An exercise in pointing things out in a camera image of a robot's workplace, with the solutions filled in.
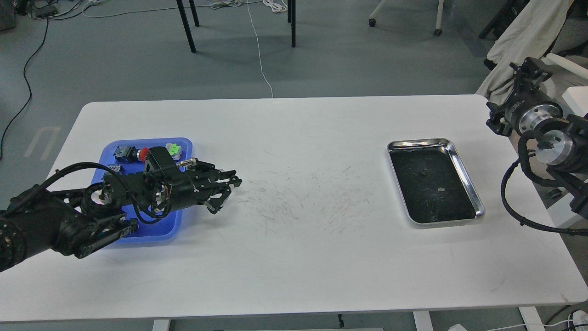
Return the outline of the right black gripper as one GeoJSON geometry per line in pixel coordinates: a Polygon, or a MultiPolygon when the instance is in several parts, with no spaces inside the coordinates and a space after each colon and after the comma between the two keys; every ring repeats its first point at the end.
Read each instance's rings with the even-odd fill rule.
{"type": "Polygon", "coordinates": [[[548,94],[538,89],[553,71],[538,58],[527,57],[521,63],[510,63],[514,70],[513,93],[503,106],[487,102],[489,119],[486,126],[496,135],[509,137],[512,128],[521,135],[547,119],[561,119],[563,109],[548,94]]]}

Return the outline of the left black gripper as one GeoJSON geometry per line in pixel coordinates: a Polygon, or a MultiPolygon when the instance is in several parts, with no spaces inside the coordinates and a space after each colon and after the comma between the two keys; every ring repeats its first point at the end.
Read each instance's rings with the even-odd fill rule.
{"type": "Polygon", "coordinates": [[[223,171],[214,164],[193,161],[191,172],[154,176],[154,212],[163,214],[204,205],[211,214],[219,212],[231,194],[230,187],[243,180],[235,170],[223,171]]]}

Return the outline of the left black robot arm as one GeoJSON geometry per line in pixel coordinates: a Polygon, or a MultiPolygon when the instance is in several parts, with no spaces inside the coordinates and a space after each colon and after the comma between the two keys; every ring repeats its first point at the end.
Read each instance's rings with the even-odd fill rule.
{"type": "Polygon", "coordinates": [[[140,223],[156,224],[194,205],[215,214],[242,184],[234,170],[196,158],[178,162],[161,146],[134,151],[130,159],[143,162],[144,170],[120,175],[103,164],[75,163],[13,197],[1,212],[1,270],[46,250],[85,258],[140,223]],[[87,169],[105,174],[86,188],[49,191],[57,180],[87,169]]]}

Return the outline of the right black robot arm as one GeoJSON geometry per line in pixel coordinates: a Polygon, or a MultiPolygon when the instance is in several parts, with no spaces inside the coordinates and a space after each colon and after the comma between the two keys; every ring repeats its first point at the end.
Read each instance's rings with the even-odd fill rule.
{"type": "Polygon", "coordinates": [[[504,103],[487,102],[489,119],[486,125],[494,134],[519,135],[517,160],[506,170],[500,195],[506,211],[522,226],[550,233],[586,237],[585,228],[553,228],[520,215],[506,199],[506,187],[516,167],[521,167],[529,180],[543,187],[563,187],[572,195],[571,211],[587,217],[587,184],[578,178],[588,168],[587,117],[575,114],[564,117],[562,107],[538,86],[552,73],[537,58],[527,57],[523,63],[511,63],[514,71],[513,89],[504,103]]]}

